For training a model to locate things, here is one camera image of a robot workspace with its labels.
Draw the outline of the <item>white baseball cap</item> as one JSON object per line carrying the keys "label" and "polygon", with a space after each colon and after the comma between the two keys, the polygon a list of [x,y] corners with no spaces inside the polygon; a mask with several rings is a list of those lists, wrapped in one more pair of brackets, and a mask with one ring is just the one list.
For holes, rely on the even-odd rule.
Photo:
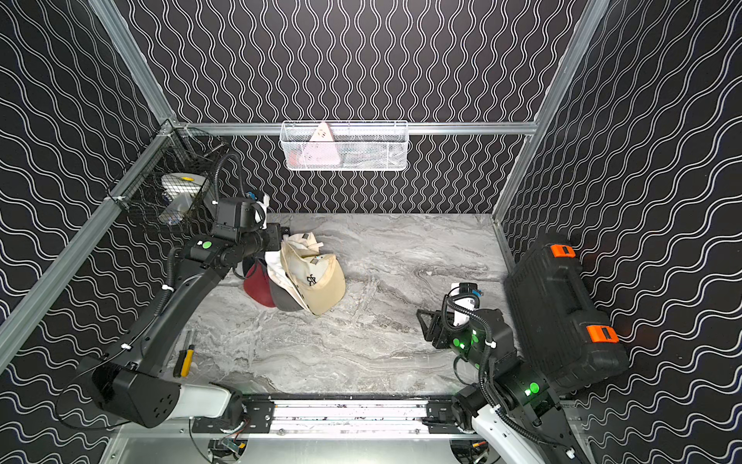
{"label": "white baseball cap", "polygon": [[305,308],[304,310],[307,310],[308,307],[305,301],[303,301],[303,297],[301,297],[301,294],[299,293],[293,282],[291,282],[289,276],[286,275],[286,272],[280,261],[280,252],[267,251],[265,253],[265,262],[269,278],[271,278],[281,287],[285,288]]}

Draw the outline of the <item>red baseball cap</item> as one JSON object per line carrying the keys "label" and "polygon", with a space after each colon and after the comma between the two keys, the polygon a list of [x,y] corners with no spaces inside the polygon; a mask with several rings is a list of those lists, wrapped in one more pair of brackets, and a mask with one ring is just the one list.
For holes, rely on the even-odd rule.
{"label": "red baseball cap", "polygon": [[260,259],[246,258],[243,261],[243,291],[263,307],[275,307],[270,278],[266,266]]}

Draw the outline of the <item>tan baseball cap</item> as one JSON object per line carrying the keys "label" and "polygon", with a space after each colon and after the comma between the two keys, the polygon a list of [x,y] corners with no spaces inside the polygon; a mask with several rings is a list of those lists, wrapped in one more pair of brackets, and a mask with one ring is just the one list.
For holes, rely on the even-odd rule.
{"label": "tan baseball cap", "polygon": [[322,248],[319,255],[301,257],[282,241],[280,259],[286,275],[314,315],[325,314],[344,298],[346,280],[334,253],[324,253]]}

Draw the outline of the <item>cream baseball cap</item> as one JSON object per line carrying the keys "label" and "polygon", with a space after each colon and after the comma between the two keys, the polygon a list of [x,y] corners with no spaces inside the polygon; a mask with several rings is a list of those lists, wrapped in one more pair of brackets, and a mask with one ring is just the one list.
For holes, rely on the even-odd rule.
{"label": "cream baseball cap", "polygon": [[319,242],[312,232],[285,235],[283,241],[295,249],[301,257],[319,255],[324,247],[324,244]]}

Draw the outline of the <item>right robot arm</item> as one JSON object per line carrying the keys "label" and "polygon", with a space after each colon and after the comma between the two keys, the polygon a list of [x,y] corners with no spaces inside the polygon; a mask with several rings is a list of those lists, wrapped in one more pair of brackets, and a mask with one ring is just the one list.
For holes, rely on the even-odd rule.
{"label": "right robot arm", "polygon": [[500,463],[589,462],[558,394],[518,354],[502,312],[476,309],[468,315],[456,326],[444,309],[417,311],[424,338],[477,371],[475,382],[452,398],[455,425],[481,437]]}

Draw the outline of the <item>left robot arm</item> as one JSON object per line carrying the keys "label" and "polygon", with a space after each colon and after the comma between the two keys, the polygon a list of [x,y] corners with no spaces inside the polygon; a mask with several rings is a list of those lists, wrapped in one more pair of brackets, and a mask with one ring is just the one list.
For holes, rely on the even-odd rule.
{"label": "left robot arm", "polygon": [[162,287],[133,326],[102,359],[86,358],[78,366],[75,379],[100,411],[147,428],[181,418],[220,421],[228,430],[243,423],[238,390],[182,384],[163,374],[202,301],[229,273],[279,246],[281,227],[267,221],[269,199],[249,185],[243,166],[237,174],[237,195],[214,197],[211,231],[172,247]]}

